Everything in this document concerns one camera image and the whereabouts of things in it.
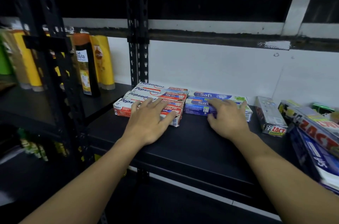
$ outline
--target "green bottle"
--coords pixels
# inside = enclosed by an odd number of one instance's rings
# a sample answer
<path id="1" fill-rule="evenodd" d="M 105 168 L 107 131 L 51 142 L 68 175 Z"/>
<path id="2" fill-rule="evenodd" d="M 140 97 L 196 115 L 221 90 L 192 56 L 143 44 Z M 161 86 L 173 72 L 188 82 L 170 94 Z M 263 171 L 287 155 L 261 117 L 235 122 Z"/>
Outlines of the green bottle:
<path id="1" fill-rule="evenodd" d="M 10 60 L 8 59 L 4 45 L 2 44 L 2 40 L 0 38 L 0 74 L 8 75 L 12 73 L 13 69 Z"/>

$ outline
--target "store shelf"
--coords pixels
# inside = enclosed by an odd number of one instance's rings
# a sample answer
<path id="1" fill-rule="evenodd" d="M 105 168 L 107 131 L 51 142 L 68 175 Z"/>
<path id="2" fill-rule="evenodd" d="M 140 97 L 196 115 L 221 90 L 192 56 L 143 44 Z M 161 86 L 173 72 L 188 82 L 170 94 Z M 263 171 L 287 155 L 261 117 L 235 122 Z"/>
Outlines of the store shelf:
<path id="1" fill-rule="evenodd" d="M 249 123 L 251 131 L 298 166 L 290 141 L 262 134 L 253 112 Z M 128 118 L 114 115 L 113 110 L 92 122 L 89 137 L 96 152 L 110 149 L 122 136 L 127 122 Z M 276 213 L 239 150 L 217 135 L 204 116 L 184 114 L 178 128 L 170 126 L 158 141 L 144 147 L 131 165 Z"/>
<path id="2" fill-rule="evenodd" d="M 0 80 L 17 82 L 14 76 L 0 75 Z M 101 89 L 101 96 L 91 98 L 81 94 L 85 115 L 92 121 L 112 108 L 112 103 L 131 89 L 130 85 L 116 83 L 114 90 Z M 53 137 L 59 135 L 44 92 L 22 89 L 19 85 L 0 95 L 0 121 L 29 131 Z"/>

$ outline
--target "metal shelf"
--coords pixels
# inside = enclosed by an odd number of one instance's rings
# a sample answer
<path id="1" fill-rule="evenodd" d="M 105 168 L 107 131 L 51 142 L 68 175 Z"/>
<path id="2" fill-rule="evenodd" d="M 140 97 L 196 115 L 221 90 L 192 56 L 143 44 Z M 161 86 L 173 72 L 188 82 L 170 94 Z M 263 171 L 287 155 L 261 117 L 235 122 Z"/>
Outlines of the metal shelf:
<path id="1" fill-rule="evenodd" d="M 16 82 L 11 75 L 0 75 L 0 79 Z M 110 110 L 112 103 L 131 89 L 130 85 L 115 85 L 114 90 L 101 89 L 101 96 L 98 98 L 80 95 L 88 123 Z M 9 89 L 0 96 L 0 120 L 62 142 L 45 92 L 25 90 L 19 85 Z"/>
<path id="2" fill-rule="evenodd" d="M 113 110 L 92 122 L 88 137 L 94 152 L 109 150 L 127 122 L 128 118 L 114 115 Z M 275 152 L 298 166 L 289 139 L 262 134 L 255 111 L 249 126 Z M 244 157 L 210 128 L 204 116 L 184 114 L 179 127 L 169 126 L 157 142 L 136 155 L 131 166 L 276 214 Z"/>

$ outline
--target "safi toothpaste box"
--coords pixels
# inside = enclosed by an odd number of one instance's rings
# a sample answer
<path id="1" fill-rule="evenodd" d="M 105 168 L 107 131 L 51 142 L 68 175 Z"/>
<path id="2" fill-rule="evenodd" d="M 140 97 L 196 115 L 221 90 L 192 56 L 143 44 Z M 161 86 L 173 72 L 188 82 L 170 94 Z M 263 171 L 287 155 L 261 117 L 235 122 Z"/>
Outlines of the safi toothpaste box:
<path id="1" fill-rule="evenodd" d="M 129 100 L 126 98 L 120 98 L 113 104 L 114 114 L 118 116 L 124 116 L 124 117 L 130 117 L 131 114 L 131 107 L 132 104 L 135 102 L 135 100 Z M 169 114 L 171 111 L 176 111 L 177 116 L 174 118 L 171 126 L 178 127 L 179 122 L 182 117 L 183 109 L 179 107 L 174 106 L 165 106 L 163 110 L 160 113 L 160 119 L 166 117 L 167 114 Z"/>
<path id="2" fill-rule="evenodd" d="M 207 116 L 208 114 L 216 115 L 217 110 L 207 102 L 207 98 L 189 97 L 185 102 L 185 113 Z M 245 118 L 247 122 L 251 120 L 252 114 L 251 108 L 246 106 Z"/>
<path id="3" fill-rule="evenodd" d="M 156 96 L 163 99 L 170 99 L 170 100 L 179 100 L 185 101 L 187 98 L 187 94 L 185 93 L 178 93 L 178 92 L 171 92 L 166 90 L 154 90 L 154 89 L 146 89 L 143 87 L 136 86 L 132 89 L 132 92 L 138 93 L 144 96 Z"/>
<path id="4" fill-rule="evenodd" d="M 152 102 L 154 102 L 155 100 L 158 99 L 158 97 L 156 97 L 156 96 L 141 95 L 137 92 L 132 92 L 132 91 L 128 91 L 124 95 L 123 98 L 129 99 L 129 100 L 132 100 L 132 101 L 140 100 L 141 102 L 145 101 L 148 98 L 153 98 Z M 162 100 L 165 101 L 165 102 L 168 102 L 168 106 L 184 108 L 184 101 L 176 101 L 176 100 L 171 100 L 171 99 L 167 99 L 167 98 L 163 98 Z"/>
<path id="5" fill-rule="evenodd" d="M 339 195 L 339 159 L 294 124 L 289 126 L 287 133 L 303 172 Z"/>
<path id="6" fill-rule="evenodd" d="M 152 83 L 146 82 L 139 82 L 137 87 L 143 87 L 144 89 L 152 89 L 152 90 L 165 90 L 169 92 L 178 92 L 178 93 L 185 93 L 188 94 L 188 89 L 181 89 L 179 87 L 168 87 L 168 86 L 161 86 Z"/>
<path id="7" fill-rule="evenodd" d="M 221 100 L 232 100 L 236 102 L 237 104 L 241 104 L 243 101 L 246 101 L 248 104 L 247 97 L 239 97 L 239 96 L 231 96 L 231 95 L 224 95 L 224 94 L 215 94 L 215 93 L 208 93 L 208 92 L 200 92 L 200 91 L 190 91 L 189 92 L 189 98 L 190 97 L 202 97 L 202 98 L 218 98 Z"/>

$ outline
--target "black metal rack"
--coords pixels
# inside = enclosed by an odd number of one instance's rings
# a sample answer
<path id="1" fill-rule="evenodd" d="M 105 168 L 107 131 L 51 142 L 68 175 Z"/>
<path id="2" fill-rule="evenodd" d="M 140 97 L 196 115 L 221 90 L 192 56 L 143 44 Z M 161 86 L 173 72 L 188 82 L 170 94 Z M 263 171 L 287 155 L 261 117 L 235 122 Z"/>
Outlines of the black metal rack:
<path id="1" fill-rule="evenodd" d="M 34 58 L 45 92 L 13 88 L 0 100 L 0 119 L 64 143 L 74 175 L 93 163 L 95 153 L 104 154 L 123 134 L 128 119 L 114 115 L 112 103 L 138 82 L 148 81 L 147 1 L 126 0 L 132 86 L 116 83 L 115 90 L 103 92 L 100 98 L 88 98 L 76 83 L 70 42 L 55 1 L 15 0 L 20 21 L 30 35 L 25 38 L 26 45 L 37 52 Z M 48 26 L 50 38 L 46 37 L 43 25 Z M 57 62 L 50 50 L 55 52 Z M 61 80 L 54 71 L 56 64 Z M 60 82 L 64 83 L 65 91 L 60 89 Z M 295 156 L 289 154 L 292 146 L 288 140 L 261 134 L 255 111 L 250 128 L 297 165 Z M 85 165 L 80 161 L 79 146 Z M 131 165 L 140 169 L 141 179 L 150 171 L 276 213 L 241 154 L 230 142 L 216 136 L 203 116 L 184 115 L 180 127 L 169 127 L 159 141 L 143 148 Z M 104 215 L 101 222 L 107 222 Z"/>

